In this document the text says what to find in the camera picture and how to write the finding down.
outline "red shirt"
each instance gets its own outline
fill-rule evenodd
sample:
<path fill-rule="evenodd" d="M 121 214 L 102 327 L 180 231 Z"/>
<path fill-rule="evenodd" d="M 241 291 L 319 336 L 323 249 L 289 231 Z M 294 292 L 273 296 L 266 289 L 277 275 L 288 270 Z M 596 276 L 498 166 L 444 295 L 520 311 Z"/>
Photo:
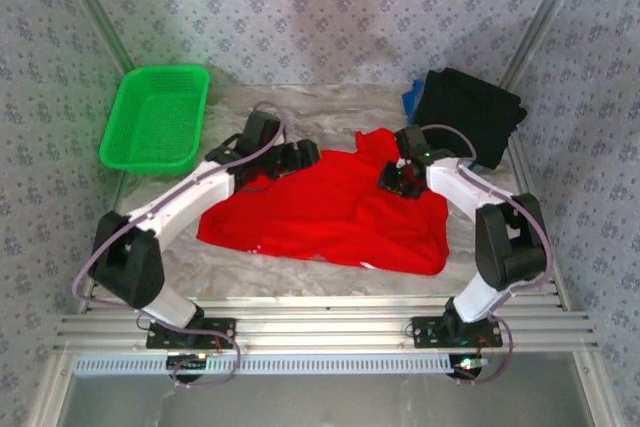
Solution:
<path fill-rule="evenodd" d="M 200 220 L 198 239 L 262 255 L 435 275 L 449 255 L 447 203 L 431 191 L 405 199 L 381 190 L 393 133 L 356 134 L 354 154 L 325 150 L 312 167 L 247 185 Z"/>

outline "enclosure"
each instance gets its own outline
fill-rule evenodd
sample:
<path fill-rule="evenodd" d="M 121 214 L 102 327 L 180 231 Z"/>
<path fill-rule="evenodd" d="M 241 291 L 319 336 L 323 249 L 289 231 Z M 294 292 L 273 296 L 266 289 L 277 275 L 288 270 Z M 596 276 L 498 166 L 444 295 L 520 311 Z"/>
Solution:
<path fill-rule="evenodd" d="M 638 0 L 0 4 L 0 424 L 640 425 Z M 164 252 L 168 281 L 207 314 L 240 319 L 246 359 L 267 366 L 211 394 L 175 391 L 157 367 L 166 353 L 145 350 L 133 313 L 78 306 L 71 282 L 98 219 L 180 179 L 100 163 L 118 85 L 135 67 L 178 63 L 212 78 L 198 159 L 260 100 L 283 106 L 292 138 L 352 152 L 356 132 L 406 125 L 401 95 L 430 70 L 519 95 L 527 118 L 498 168 L 479 173 L 539 197 L 557 265 L 554 282 L 500 310 L 516 341 L 509 373 L 457 387 L 430 370 L 444 352 L 413 355 L 403 333 L 475 273 L 473 225 L 454 207 L 436 276 L 238 252 L 198 241 L 190 225 Z M 324 375 L 273 363 L 367 356 L 386 363 Z"/>

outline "green plastic basket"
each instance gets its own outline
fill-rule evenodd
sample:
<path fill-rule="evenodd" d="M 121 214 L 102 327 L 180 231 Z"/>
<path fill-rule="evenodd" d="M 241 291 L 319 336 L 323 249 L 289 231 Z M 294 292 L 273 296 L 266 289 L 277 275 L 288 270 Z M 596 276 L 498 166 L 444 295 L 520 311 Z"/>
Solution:
<path fill-rule="evenodd" d="M 150 65 L 122 79 L 100 160 L 133 174 L 184 174 L 195 167 L 209 88 L 197 65 Z"/>

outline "gray wall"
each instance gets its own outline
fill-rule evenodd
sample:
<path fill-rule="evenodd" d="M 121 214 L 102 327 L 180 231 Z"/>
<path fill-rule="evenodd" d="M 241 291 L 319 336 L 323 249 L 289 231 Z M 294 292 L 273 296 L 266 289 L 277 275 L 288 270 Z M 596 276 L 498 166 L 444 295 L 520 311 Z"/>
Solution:
<path fill-rule="evenodd" d="M 113 195 L 119 74 L 76 0 L 0 0 L 0 425 L 27 415 L 55 314 Z"/>
<path fill-rule="evenodd" d="M 540 2 L 100 1 L 136 63 L 200 62 L 250 84 L 402 83 L 446 66 L 498 81 Z"/>
<path fill-rule="evenodd" d="M 563 274 L 640 425 L 640 2 L 567 0 L 517 93 Z"/>

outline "black garment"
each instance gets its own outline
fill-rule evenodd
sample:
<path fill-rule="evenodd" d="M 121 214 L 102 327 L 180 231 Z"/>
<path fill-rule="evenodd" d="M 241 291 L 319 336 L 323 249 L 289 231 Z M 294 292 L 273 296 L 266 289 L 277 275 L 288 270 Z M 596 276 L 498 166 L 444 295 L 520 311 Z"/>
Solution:
<path fill-rule="evenodd" d="M 445 124 L 465 134 L 476 149 L 476 162 L 495 169 L 507 148 L 509 135 L 527 116 L 520 97 L 455 69 L 429 71 L 414 122 L 420 126 Z M 458 136 L 445 130 L 428 130 L 427 142 L 459 157 L 469 149 Z"/>

